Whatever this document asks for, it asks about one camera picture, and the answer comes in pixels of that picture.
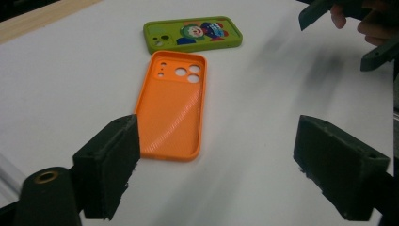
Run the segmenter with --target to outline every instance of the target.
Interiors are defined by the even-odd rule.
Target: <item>finger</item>
[[[346,24],[346,18],[343,14],[343,7],[337,4],[334,4],[331,7],[331,20],[335,24],[338,29],[342,29]]]
[[[366,36],[364,39],[367,42],[369,42],[370,44],[375,45],[375,46],[382,45],[382,44],[385,43],[385,41],[387,41],[387,40],[384,40],[384,39],[379,39],[379,38],[375,38],[375,37],[371,37],[371,36]]]
[[[388,3],[381,0],[364,0],[363,1],[363,8],[369,8],[375,11],[384,12],[388,10]]]
[[[342,29],[346,25],[346,18],[343,14],[331,14],[331,20],[338,29]]]
[[[334,15],[343,14],[343,7],[341,5],[334,4],[329,11]]]
[[[366,36],[388,40],[398,33],[399,27],[386,27],[378,22],[380,15],[372,11],[358,25],[358,32]]]

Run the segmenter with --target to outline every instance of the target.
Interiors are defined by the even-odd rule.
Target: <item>white table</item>
[[[359,71],[373,46],[328,15],[300,31],[294,0],[103,0],[0,45],[0,153],[25,176],[130,114],[147,70],[148,21],[224,15],[244,35],[208,60],[202,146],[189,163],[142,159],[110,222],[84,225],[376,225],[350,222],[293,159],[299,115],[392,157],[392,68]]]

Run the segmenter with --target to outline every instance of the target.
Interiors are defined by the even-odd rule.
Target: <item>orange phone case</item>
[[[203,56],[158,51],[138,98],[141,156],[190,161],[200,152],[207,63]]]

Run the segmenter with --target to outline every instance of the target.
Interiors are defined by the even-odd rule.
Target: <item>cartoon face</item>
[[[190,26],[187,29],[188,35],[193,38],[199,38],[203,36],[203,31],[199,26]]]

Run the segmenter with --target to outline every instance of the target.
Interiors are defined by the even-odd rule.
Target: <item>green phone case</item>
[[[243,41],[238,28],[224,16],[148,22],[143,30],[151,54],[158,50],[188,53],[232,48]]]

